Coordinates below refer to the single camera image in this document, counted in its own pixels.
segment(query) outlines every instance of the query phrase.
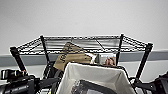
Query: shelf rack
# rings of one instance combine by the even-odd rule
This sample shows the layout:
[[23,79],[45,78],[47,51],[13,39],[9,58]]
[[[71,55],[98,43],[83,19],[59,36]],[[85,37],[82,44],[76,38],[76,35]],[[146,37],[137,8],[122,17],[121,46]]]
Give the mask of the shelf rack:
[[[72,50],[70,46],[63,49],[66,43],[71,43],[82,49]],[[47,66],[52,66],[49,54],[76,54],[76,53],[115,53],[116,64],[121,52],[144,51],[136,78],[140,78],[146,60],[153,47],[152,43],[143,43],[124,36],[91,36],[91,37],[43,37],[32,40],[19,47],[11,47],[11,53],[15,57],[21,70],[25,70],[20,55],[45,55]]]

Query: black bag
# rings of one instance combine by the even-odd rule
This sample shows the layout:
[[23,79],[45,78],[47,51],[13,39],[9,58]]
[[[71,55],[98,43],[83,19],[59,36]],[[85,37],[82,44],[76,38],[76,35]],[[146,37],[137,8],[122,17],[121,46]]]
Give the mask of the black bag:
[[79,80],[72,88],[71,94],[117,94],[110,88],[85,80]]

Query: gray wall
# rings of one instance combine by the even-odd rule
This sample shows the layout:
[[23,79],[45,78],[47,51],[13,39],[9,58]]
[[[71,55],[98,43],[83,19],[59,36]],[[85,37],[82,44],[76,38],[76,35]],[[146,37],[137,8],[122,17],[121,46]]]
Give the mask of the gray wall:
[[120,35],[168,50],[167,0],[0,0],[0,55],[40,35]]
[[[121,53],[119,62],[137,62],[141,61],[143,52]],[[58,55],[49,55],[50,61],[56,61]],[[45,55],[21,55],[21,59],[26,66],[46,65]],[[153,51],[149,54],[148,61],[168,60],[168,51]],[[0,57],[0,67],[17,66],[15,59],[11,55]]]

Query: white cloth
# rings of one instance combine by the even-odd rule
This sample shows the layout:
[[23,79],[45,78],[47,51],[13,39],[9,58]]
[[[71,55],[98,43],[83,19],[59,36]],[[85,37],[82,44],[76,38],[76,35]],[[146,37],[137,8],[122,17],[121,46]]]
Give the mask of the white cloth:
[[114,90],[117,94],[135,94],[122,69],[68,63],[56,94],[71,94],[76,80],[87,80]]

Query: wire grid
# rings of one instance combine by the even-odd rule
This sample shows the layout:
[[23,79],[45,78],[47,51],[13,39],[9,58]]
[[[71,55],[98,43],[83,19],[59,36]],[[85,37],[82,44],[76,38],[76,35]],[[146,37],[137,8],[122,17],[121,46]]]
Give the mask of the wire grid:
[[[124,36],[119,50],[120,36],[93,36],[93,37],[44,37],[48,54],[75,54],[75,53],[117,53],[145,51],[147,44]],[[66,43],[71,43],[82,49],[63,49]],[[28,42],[20,47],[21,55],[45,54],[40,38]]]

